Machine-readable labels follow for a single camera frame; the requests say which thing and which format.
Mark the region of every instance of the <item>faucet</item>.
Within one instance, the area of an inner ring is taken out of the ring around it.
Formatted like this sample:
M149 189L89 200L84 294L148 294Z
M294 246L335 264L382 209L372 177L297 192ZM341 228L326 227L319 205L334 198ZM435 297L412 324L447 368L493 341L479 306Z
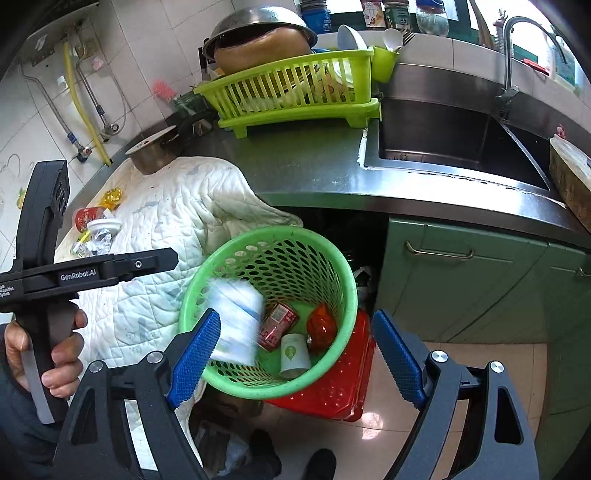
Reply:
M499 116L502 119L505 119L507 114L509 113L509 104L513 100L513 97L519 93L519 87L515 85L511 85L511 79L513 76L513 65L511 63L512 54L511 51L513 50L513 42L511 41L511 31L513 27L521 22L530 23L538 27L542 32L546 34L546 36L552 40L554 45L558 48L560 52L560 56L562 56L562 60L564 63L567 63L566 56L564 55L564 51L562 47L558 44L556 37L548 32L542 25L540 25L535 20L527 17L511 17L509 20L505 22L505 27L503 28L503 41L505 45L505 84L502 93L496 97L496 103L499 110Z

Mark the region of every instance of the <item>cabinet handle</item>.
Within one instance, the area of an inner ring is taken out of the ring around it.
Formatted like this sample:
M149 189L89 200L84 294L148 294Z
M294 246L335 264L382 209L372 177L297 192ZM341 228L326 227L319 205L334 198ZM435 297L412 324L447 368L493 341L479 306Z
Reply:
M410 244L408 240L404 242L404 246L413 255L431 255L432 257L455 258L456 260L470 260L476 253L474 249L470 250L470 253L467 255L442 254L438 252L428 252L426 250L417 250Z

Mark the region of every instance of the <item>human hand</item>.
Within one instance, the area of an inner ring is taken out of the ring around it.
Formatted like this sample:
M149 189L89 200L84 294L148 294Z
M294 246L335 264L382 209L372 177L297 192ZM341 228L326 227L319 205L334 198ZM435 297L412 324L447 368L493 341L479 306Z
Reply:
M79 309L74 316L74 329L84 328L87 323L86 313ZM15 380L30 391L21 360L21 352L29 347L28 336L14 320L4 330L4 344L8 365ZM49 392L54 397L69 398L76 392L80 383L78 375L82 373L82 362L78 359L82 347L84 347L82 335L74 332L51 351L51 358L56 367L45 372L41 376L41 382L49 388Z

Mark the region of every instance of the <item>brown bowl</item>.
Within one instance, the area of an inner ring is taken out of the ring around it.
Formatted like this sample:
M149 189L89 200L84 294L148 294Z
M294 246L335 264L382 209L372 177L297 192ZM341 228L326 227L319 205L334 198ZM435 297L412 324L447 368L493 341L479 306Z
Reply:
M223 72L230 75L272 61L311 53L308 41L299 30L279 27L241 45L217 48L214 57Z

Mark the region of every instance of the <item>yellow hose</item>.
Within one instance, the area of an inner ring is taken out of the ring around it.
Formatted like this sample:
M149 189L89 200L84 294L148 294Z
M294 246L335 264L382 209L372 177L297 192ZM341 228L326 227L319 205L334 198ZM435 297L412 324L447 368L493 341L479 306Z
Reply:
M95 130L95 126L86 116L86 112L82 108L82 104L80 103L78 94L76 93L76 80L74 78L74 68L72 68L72 59L70 58L70 44L67 41L64 42L64 63L66 65L66 84L70 89L70 94L72 95L72 100L74 102L76 110L78 110L78 113L82 117L82 121L86 125L86 128L90 133L90 137L92 138L92 141L95 143L95 148L99 151L99 155L103 159L103 162L105 162L107 166L110 166L112 163L111 159L107 155L107 152L103 147L103 144L100 142L99 136L97 135Z

